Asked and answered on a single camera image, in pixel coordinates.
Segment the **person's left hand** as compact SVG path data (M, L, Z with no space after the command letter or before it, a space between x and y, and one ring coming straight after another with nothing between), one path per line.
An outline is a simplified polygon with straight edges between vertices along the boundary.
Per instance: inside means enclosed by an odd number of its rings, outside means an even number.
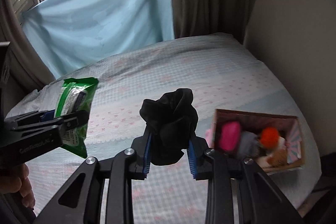
M19 192L24 207L35 206L35 197L29 180L29 168L26 164L1 168L1 194Z

